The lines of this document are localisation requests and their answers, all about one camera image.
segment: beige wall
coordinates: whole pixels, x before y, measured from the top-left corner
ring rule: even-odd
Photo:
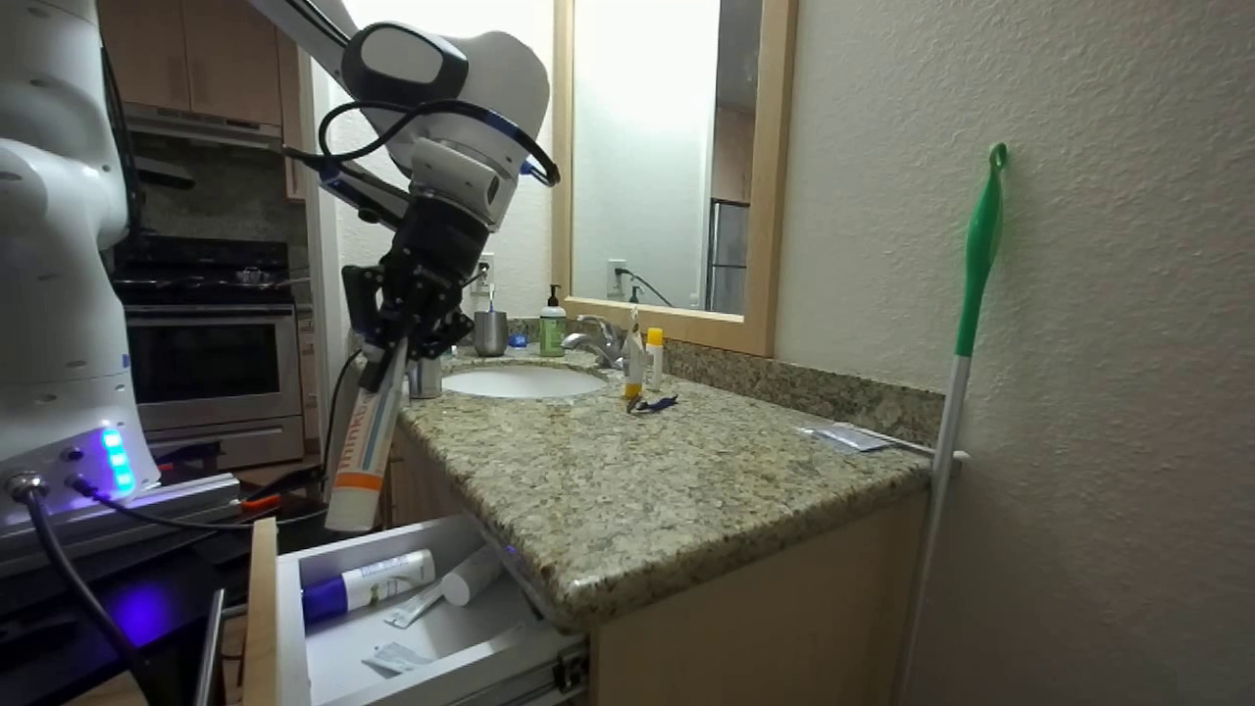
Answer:
[[[917,706],[1255,700],[1255,5],[802,5],[783,359],[944,387],[1012,145]]]
[[[751,172],[755,172],[755,112],[717,100],[714,104],[711,194],[714,201],[751,201]]]

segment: sink faucet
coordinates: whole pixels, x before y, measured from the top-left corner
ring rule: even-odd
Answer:
[[[575,317],[575,321],[596,321],[596,333],[570,333],[562,336],[562,350],[588,350],[602,370],[625,370],[628,329],[617,329],[604,317]]]

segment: mirror frame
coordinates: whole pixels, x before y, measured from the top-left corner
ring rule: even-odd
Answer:
[[[642,325],[663,325],[675,341],[714,350],[774,353],[778,336],[778,266],[782,266],[782,207],[783,207],[783,122],[792,83],[792,24],[795,0],[762,0],[758,49],[758,112],[755,112],[755,176],[751,176],[751,270],[744,312],[633,305],[613,299],[570,295],[564,308],[628,325],[639,308]],[[574,277],[574,145],[575,145],[575,0],[553,0],[553,158],[564,172],[553,190],[553,277]]]

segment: white robot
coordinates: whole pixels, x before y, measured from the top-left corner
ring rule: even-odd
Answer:
[[[347,270],[352,329],[371,355],[331,496],[334,528],[371,525],[381,448],[405,355],[439,355],[468,333],[459,291],[501,222],[518,172],[556,181],[532,145],[548,77],[514,35],[436,37],[399,24],[352,27],[336,0],[254,0],[370,112],[409,190],[307,151],[323,185],[395,230],[381,266]],[[86,502],[86,478],[137,507],[222,496],[232,483],[158,486],[120,300],[101,249],[124,236],[96,0],[0,0],[0,571],[25,533],[11,486],[47,486],[51,513]]]

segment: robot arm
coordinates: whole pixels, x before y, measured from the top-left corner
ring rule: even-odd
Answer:
[[[471,333],[459,312],[463,285],[518,176],[541,166],[537,176],[556,181],[532,141],[548,77],[537,53],[501,30],[479,37],[439,37],[399,24],[356,30],[336,0],[254,0],[254,9],[352,96],[323,116],[323,151],[293,158],[323,176],[323,188],[395,230],[375,266],[347,266],[351,321],[371,355],[347,423],[326,525],[371,528],[405,359],[439,355]],[[347,108],[361,108],[381,138],[370,149],[331,151],[331,122]],[[409,176],[409,190],[351,166],[375,145]]]

